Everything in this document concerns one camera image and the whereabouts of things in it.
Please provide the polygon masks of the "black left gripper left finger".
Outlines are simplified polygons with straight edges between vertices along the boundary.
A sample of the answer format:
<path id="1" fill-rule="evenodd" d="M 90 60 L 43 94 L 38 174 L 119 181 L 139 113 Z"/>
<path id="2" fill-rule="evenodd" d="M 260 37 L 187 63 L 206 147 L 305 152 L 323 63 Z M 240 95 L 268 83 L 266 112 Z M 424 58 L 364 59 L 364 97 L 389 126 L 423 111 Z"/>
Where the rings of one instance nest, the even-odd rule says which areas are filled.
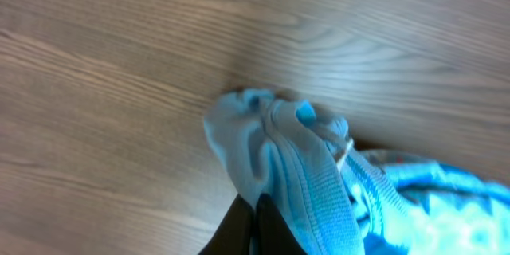
<path id="1" fill-rule="evenodd" d="M 199 255 L 250 255 L 254 211 L 238 195 Z"/>

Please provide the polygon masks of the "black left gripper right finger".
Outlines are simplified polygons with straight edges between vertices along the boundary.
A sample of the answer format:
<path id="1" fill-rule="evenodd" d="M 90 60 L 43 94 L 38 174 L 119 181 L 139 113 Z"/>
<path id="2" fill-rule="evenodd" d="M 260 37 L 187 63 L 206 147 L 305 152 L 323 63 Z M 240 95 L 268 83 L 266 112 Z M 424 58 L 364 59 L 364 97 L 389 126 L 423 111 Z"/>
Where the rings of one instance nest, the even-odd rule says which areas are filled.
<path id="1" fill-rule="evenodd" d="M 305 255 L 268 194 L 262 194 L 255 213 L 258 255 Z"/>

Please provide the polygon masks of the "light blue printed t-shirt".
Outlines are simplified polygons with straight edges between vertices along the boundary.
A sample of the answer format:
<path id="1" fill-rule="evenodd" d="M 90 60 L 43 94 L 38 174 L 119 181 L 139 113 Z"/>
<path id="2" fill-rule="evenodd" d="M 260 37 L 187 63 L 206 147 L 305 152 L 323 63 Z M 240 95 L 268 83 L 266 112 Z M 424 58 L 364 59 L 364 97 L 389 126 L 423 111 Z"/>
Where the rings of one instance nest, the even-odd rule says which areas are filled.
<path id="1" fill-rule="evenodd" d="M 347 121 L 260 89 L 222 95 L 206 138 L 252 208 L 309 254 L 506 254 L 509 189 L 434 159 L 358 151 Z"/>

